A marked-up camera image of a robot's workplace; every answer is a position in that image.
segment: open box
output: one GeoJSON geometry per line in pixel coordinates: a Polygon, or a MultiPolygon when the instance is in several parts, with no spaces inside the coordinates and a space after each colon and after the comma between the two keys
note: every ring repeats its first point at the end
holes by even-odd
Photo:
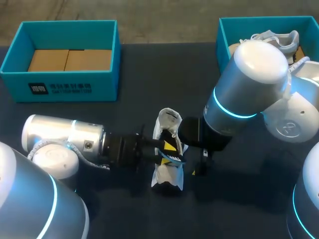
{"type": "Polygon", "coordinates": [[[284,34],[296,30],[300,46],[312,61],[319,61],[319,27],[312,16],[226,17],[219,19],[216,54],[222,73],[231,57],[228,47],[255,33],[271,30],[284,34]]]}
{"type": "Polygon", "coordinates": [[[22,22],[0,68],[16,102],[117,98],[121,45],[115,20],[22,22]],[[111,50],[109,70],[28,72],[35,50],[111,50]]]}

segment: white sneaker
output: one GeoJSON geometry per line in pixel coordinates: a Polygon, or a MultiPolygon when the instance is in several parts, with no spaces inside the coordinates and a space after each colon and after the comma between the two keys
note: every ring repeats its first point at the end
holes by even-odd
{"type": "MultiPolygon", "coordinates": [[[[188,149],[188,145],[182,144],[178,138],[178,127],[182,121],[178,112],[164,108],[159,112],[156,120],[153,139],[162,139],[167,141],[176,148],[180,155],[188,149]]],[[[162,157],[159,154],[158,148],[155,148],[155,155],[162,157]]],[[[171,162],[162,157],[161,165],[155,164],[151,187],[155,184],[162,184],[168,182],[173,186],[177,186],[183,190],[184,172],[182,163],[176,161],[171,162]]]]}
{"type": "MultiPolygon", "coordinates": [[[[292,31],[289,34],[275,34],[271,30],[260,34],[253,34],[250,40],[260,40],[268,42],[277,47],[286,57],[288,64],[293,64],[293,56],[296,53],[299,45],[299,34],[297,31],[292,31]]],[[[238,43],[229,46],[229,51],[234,54],[238,43]]]]}

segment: cable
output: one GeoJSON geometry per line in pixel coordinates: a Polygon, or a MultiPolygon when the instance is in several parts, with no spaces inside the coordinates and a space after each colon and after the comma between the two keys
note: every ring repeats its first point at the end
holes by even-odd
{"type": "Polygon", "coordinates": [[[87,160],[83,154],[79,151],[79,149],[72,144],[71,142],[68,142],[67,140],[59,140],[59,139],[42,139],[40,140],[38,143],[36,143],[33,147],[33,149],[31,150],[31,152],[28,155],[28,159],[32,161],[35,153],[41,149],[42,147],[49,145],[49,144],[57,144],[57,145],[61,145],[63,147],[66,147],[70,150],[72,150],[73,152],[76,153],[76,155],[79,157],[79,159],[81,159],[86,165],[88,166],[92,166],[92,167],[96,167],[96,168],[101,168],[101,169],[105,169],[105,170],[109,170],[110,168],[107,165],[97,165],[95,163],[90,162],[89,160],[87,160]]]}
{"type": "Polygon", "coordinates": [[[304,64],[306,61],[310,61],[310,58],[308,56],[305,56],[303,58],[301,58],[298,62],[292,64],[289,67],[289,72],[293,72],[294,70],[298,69],[302,64],[304,64]]]}

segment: yellow label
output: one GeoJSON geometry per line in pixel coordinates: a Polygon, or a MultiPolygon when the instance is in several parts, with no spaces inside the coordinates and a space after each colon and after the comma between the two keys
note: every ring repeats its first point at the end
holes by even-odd
{"type": "Polygon", "coordinates": [[[168,159],[166,159],[166,158],[162,158],[160,164],[163,165],[163,164],[166,164],[166,163],[170,163],[170,161],[168,159]]]}
{"type": "Polygon", "coordinates": [[[172,150],[172,151],[176,151],[176,148],[174,148],[173,146],[171,146],[169,143],[167,143],[165,140],[165,145],[164,145],[164,149],[166,150],[172,150]]]}

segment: silver cylinder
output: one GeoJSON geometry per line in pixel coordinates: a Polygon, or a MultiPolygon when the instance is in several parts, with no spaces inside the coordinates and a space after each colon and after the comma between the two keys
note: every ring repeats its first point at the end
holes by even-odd
{"type": "Polygon", "coordinates": [[[102,150],[104,127],[71,119],[32,115],[23,127],[22,147],[30,152],[42,139],[62,139],[73,143],[91,162],[98,159],[102,150]]]}
{"type": "Polygon", "coordinates": [[[309,152],[293,190],[287,226],[293,239],[319,238],[319,143],[309,152]]]}
{"type": "Polygon", "coordinates": [[[82,199],[0,142],[0,238],[85,239],[82,199]]]}
{"type": "Polygon", "coordinates": [[[232,136],[246,122],[281,99],[287,84],[288,63],[273,45],[246,41],[231,57],[204,110],[206,123],[232,136]]]}

